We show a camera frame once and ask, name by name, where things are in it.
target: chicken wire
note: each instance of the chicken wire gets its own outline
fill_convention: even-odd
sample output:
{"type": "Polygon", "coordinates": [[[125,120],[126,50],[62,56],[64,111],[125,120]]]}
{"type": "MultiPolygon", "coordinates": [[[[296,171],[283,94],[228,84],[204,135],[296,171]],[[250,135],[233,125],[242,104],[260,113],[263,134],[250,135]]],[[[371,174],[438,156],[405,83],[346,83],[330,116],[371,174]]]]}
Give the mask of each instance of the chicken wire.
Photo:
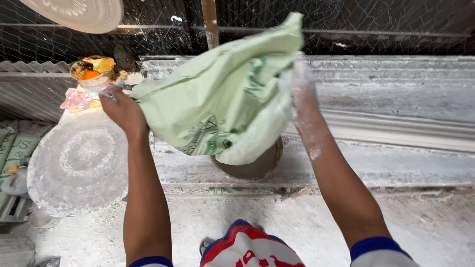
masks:
{"type": "MultiPolygon", "coordinates": [[[[107,34],[86,34],[44,18],[19,0],[0,0],[0,61],[73,62],[112,56],[117,41],[136,55],[198,55],[207,50],[200,0],[124,0],[107,34]],[[172,19],[182,18],[182,22],[172,19]]],[[[304,14],[309,55],[471,55],[473,0],[220,0],[220,43],[304,14]]]]}

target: concrete floor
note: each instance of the concrete floor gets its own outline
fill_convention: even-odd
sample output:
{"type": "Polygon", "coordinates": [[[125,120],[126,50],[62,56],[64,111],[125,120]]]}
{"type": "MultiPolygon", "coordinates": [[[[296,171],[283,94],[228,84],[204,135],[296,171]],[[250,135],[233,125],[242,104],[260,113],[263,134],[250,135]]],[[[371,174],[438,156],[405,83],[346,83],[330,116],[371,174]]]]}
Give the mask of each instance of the concrete floor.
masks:
{"type": "MultiPolygon", "coordinates": [[[[421,266],[475,266],[475,195],[379,195],[394,239],[421,266]]],[[[296,200],[212,200],[168,197],[173,262],[198,266],[204,237],[220,238],[236,219],[258,224],[291,246],[306,266],[348,267],[343,237],[319,195],[296,200]]],[[[53,229],[27,230],[37,261],[61,256],[63,267],[124,267],[122,222],[125,201],[100,212],[65,218],[53,229]]],[[[18,227],[14,233],[22,233],[18,227]]]]}

